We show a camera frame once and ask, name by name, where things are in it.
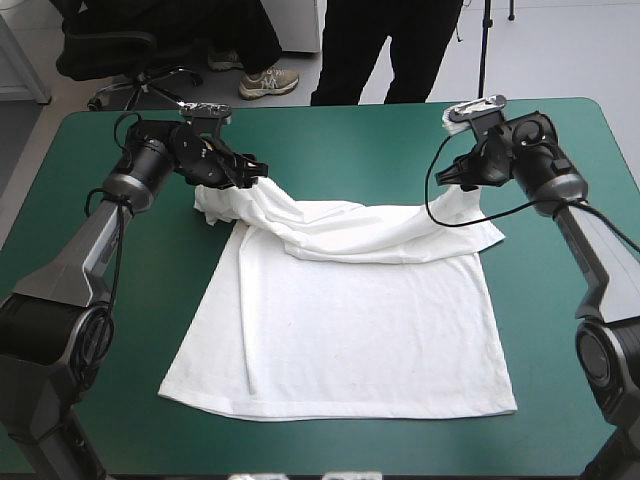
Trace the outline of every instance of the black wire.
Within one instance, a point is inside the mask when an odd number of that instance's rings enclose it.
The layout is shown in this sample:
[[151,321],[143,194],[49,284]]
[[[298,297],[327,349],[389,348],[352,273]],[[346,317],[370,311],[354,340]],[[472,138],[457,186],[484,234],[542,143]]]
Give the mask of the black wire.
[[580,210],[584,210],[585,212],[589,212],[591,215],[598,218],[607,227],[609,227],[609,229],[613,233],[615,233],[619,238],[621,238],[627,245],[629,245],[637,253],[640,253],[640,246],[637,243],[635,243],[633,240],[631,240],[629,236],[627,236],[622,230],[620,230],[620,228],[618,228],[611,220],[609,220],[609,218],[607,218],[607,216],[604,213],[602,213],[600,210],[592,207],[591,205],[586,205],[584,203],[578,203],[578,202],[576,202],[575,205],[572,203],[571,206],[579,208]]
[[120,124],[125,119],[132,116],[135,116],[138,118],[138,120],[135,123],[142,121],[142,116],[138,112],[124,112],[122,115],[118,117],[116,122],[113,124],[113,141],[118,147],[120,147],[120,151],[122,152],[122,154],[126,156],[128,165],[131,165],[131,163],[133,162],[133,154],[131,153],[131,150],[127,148],[126,140],[125,140],[125,143],[120,143],[120,139],[118,138],[118,128],[120,127]]
[[[118,292],[118,285],[120,282],[120,267],[122,265],[123,241],[124,241],[124,232],[125,232],[124,209],[127,208],[131,216],[133,216],[133,206],[131,205],[131,201],[129,200],[128,197],[115,196],[102,188],[94,188],[87,194],[87,199],[85,201],[84,212],[87,217],[91,215],[91,211],[90,211],[91,199],[96,193],[103,193],[104,200],[111,201],[117,205],[117,210],[116,210],[116,213],[117,213],[117,234],[116,235],[117,236],[115,239],[116,262],[115,262],[114,272],[113,272],[113,282],[111,284],[111,296],[109,298],[109,303],[107,304],[107,310],[105,313],[105,320],[107,321],[107,327],[102,329],[100,333],[100,337],[98,338],[96,348],[98,349],[101,348],[102,351],[98,356],[96,356],[95,358],[92,358],[91,363],[93,364],[99,363],[104,358],[113,340],[113,332],[115,331],[115,323],[113,321],[113,308],[115,306],[116,294]],[[108,343],[104,347],[102,347],[102,342],[104,340],[104,336],[107,335],[107,332],[109,332]],[[83,358],[85,359],[85,361],[87,361],[86,359],[89,358],[89,355],[87,354],[87,352],[83,352]]]
[[512,208],[511,210],[507,210],[507,211],[504,211],[504,212],[501,212],[501,213],[490,215],[488,217],[483,217],[483,218],[480,218],[480,219],[477,219],[477,220],[472,220],[470,222],[464,222],[464,223],[446,223],[446,222],[441,222],[440,220],[436,219],[435,216],[433,215],[433,212],[431,212],[431,208],[429,207],[429,179],[431,178],[431,173],[433,172],[433,168],[435,167],[436,162],[438,161],[438,158],[440,157],[440,154],[442,153],[442,150],[444,149],[445,145],[447,143],[449,143],[449,140],[451,140],[451,138],[453,138],[453,137],[451,135],[449,135],[440,144],[440,147],[438,148],[438,151],[436,152],[435,156],[433,157],[433,160],[431,161],[431,164],[429,165],[429,168],[427,169],[427,175],[426,175],[425,180],[424,180],[424,205],[425,205],[425,208],[427,210],[427,214],[429,215],[429,218],[435,224],[443,226],[443,227],[449,227],[449,228],[468,227],[469,225],[476,225],[478,223],[488,222],[488,221],[491,221],[491,220],[495,220],[497,218],[502,218],[502,217],[506,217],[508,215],[513,215],[514,213],[517,213],[517,212],[519,212],[521,210],[524,210],[526,208],[532,207],[533,205],[537,205],[537,204],[540,204],[540,203],[555,203],[555,204],[557,204],[557,207],[556,207],[556,209],[554,210],[554,212],[552,214],[552,217],[554,219],[555,219],[556,215],[558,214],[558,212],[560,210],[564,209],[564,208],[567,208],[567,207],[578,208],[578,209],[583,210],[585,212],[588,212],[591,215],[594,215],[595,217],[600,219],[613,233],[615,233],[627,245],[629,245],[637,253],[640,253],[640,246],[638,246],[633,240],[631,240],[630,237],[625,235],[624,232],[622,232],[622,230],[620,230],[602,212],[600,212],[596,208],[592,207],[591,205],[588,205],[588,204],[584,203],[584,201],[579,201],[579,200],[559,200],[559,199],[533,200],[531,202],[524,203],[524,204],[522,204],[522,205],[520,205],[520,206],[518,206],[516,208]]
[[443,227],[449,227],[449,228],[459,228],[459,227],[468,227],[469,225],[477,225],[478,223],[483,223],[483,222],[488,222],[491,220],[495,220],[497,218],[502,218],[502,217],[506,217],[508,215],[513,215],[514,213],[517,213],[521,210],[524,210],[525,208],[529,208],[533,205],[536,205],[538,203],[545,203],[545,202],[559,202],[558,200],[534,200],[532,202],[528,202],[525,204],[520,205],[519,207],[516,208],[512,208],[511,210],[507,210],[505,212],[501,212],[501,213],[496,213],[495,215],[491,215],[489,217],[483,217],[483,218],[479,218],[477,220],[471,220],[469,222],[464,222],[464,223],[446,223],[446,222],[442,222],[440,220],[438,220],[433,213],[431,212],[431,208],[429,207],[429,179],[431,178],[431,173],[433,172],[433,168],[436,166],[436,162],[438,161],[438,158],[440,158],[440,154],[442,153],[442,150],[444,149],[445,145],[447,143],[449,143],[449,140],[451,140],[453,137],[451,135],[449,135],[448,137],[446,137],[443,142],[440,144],[440,147],[438,148],[438,151],[436,152],[436,155],[433,157],[433,160],[431,161],[431,165],[429,165],[429,168],[427,169],[427,175],[424,179],[424,206],[427,210],[427,214],[429,215],[429,218],[433,221],[433,223],[435,223],[436,225],[440,225]]

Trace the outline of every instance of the gray sneaker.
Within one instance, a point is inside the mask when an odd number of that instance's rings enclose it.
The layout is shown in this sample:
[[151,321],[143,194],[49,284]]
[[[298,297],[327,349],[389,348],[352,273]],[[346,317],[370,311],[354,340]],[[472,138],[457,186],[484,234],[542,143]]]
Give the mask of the gray sneaker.
[[238,91],[245,100],[285,95],[298,85],[298,72],[271,67],[258,75],[244,75]]
[[210,48],[207,55],[207,64],[214,72],[226,72],[233,68],[242,70],[244,68],[240,61],[240,57],[238,56],[238,52],[235,50],[229,50],[228,52],[216,52]]

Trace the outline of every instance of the white cabinet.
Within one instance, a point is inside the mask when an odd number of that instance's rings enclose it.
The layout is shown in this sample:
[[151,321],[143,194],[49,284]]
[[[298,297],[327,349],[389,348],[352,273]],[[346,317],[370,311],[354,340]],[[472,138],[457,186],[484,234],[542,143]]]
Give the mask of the white cabinet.
[[0,100],[31,99],[48,103],[51,95],[0,15]]
[[262,0],[262,4],[284,51],[316,53],[321,50],[324,0]]

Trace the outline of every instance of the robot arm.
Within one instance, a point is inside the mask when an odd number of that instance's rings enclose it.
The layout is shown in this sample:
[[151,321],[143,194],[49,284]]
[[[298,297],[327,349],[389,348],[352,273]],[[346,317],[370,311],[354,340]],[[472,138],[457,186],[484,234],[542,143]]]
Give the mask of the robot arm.
[[50,264],[0,304],[0,421],[42,480],[102,480],[106,471],[72,405],[93,384],[111,338],[103,275],[134,215],[172,172],[192,185],[250,188],[267,165],[220,138],[226,105],[186,104],[184,122],[139,117],[102,185],[98,208]]
[[445,112],[445,128],[471,128],[476,145],[436,179],[472,190],[515,178],[538,213],[558,225],[588,285],[576,312],[580,364],[605,420],[618,427],[581,478],[640,478],[640,262],[594,216],[587,182],[560,149],[549,117],[505,120],[505,104],[495,96]]

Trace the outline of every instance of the white t-shirt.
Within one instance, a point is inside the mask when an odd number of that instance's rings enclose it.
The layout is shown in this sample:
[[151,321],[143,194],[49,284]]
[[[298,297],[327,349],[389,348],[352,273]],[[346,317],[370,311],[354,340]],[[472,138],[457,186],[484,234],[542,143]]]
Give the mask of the white t-shirt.
[[[433,204],[449,221],[482,215],[477,193]],[[196,207],[252,225],[236,224],[160,395],[261,421],[516,409],[476,253],[502,239],[491,224],[295,202],[263,180],[198,189]]]

